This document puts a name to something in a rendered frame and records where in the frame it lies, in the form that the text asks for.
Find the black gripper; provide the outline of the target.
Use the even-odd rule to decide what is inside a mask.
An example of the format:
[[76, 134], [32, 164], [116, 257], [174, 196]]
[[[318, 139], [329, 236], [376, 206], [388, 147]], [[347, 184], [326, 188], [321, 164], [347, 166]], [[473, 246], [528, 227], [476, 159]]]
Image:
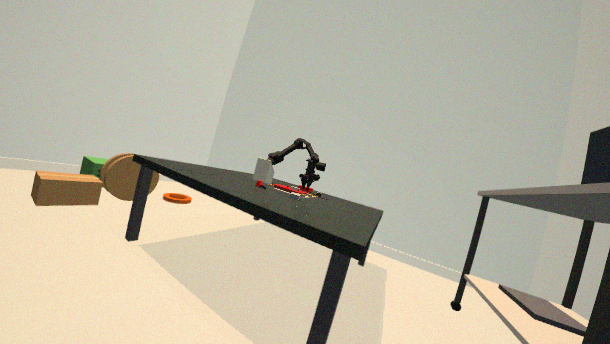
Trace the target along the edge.
[[[302, 188], [303, 188], [303, 189], [305, 188], [306, 183], [307, 183], [307, 186], [309, 186], [309, 187], [310, 187], [310, 185], [311, 185], [313, 182], [315, 182], [315, 181], [316, 181], [314, 178], [311, 178], [311, 177], [310, 177], [310, 174], [311, 174], [311, 173], [314, 171], [314, 169], [312, 169], [312, 168], [307, 168], [307, 169], [305, 169], [305, 170], [306, 170], [306, 174], [300, 174], [300, 175], [299, 175], [299, 177], [300, 177], [300, 179], [301, 179], [301, 182], [302, 182]], [[314, 172], [315, 172], [315, 171], [314, 171]], [[314, 172], [313, 172], [313, 173], [314, 173]], [[314, 180], [314, 181], [313, 181], [313, 180]]]

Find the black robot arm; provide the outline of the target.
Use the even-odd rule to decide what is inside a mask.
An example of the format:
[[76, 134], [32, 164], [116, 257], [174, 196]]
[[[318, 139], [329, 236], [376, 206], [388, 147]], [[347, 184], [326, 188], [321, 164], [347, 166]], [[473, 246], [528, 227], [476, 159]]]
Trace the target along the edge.
[[[303, 143], [306, 145], [306, 147], [303, 147]], [[310, 159], [306, 160], [306, 161], [308, 161], [307, 168], [312, 168], [312, 169], [316, 168], [316, 170], [325, 171], [326, 163], [319, 162], [319, 156], [317, 155], [317, 153], [314, 152], [311, 144], [302, 138], [297, 138], [292, 145], [290, 145], [289, 147], [285, 148], [282, 151], [269, 153], [267, 160], [271, 160], [272, 165], [275, 165], [275, 164], [283, 161], [284, 156], [291, 153], [295, 149], [307, 149], [307, 151], [310, 155], [310, 159], [311, 159], [311, 160]], [[320, 175], [319, 174], [316, 175], [313, 172], [310, 174], [310, 177], [314, 178], [316, 181], [318, 181], [320, 179]]]

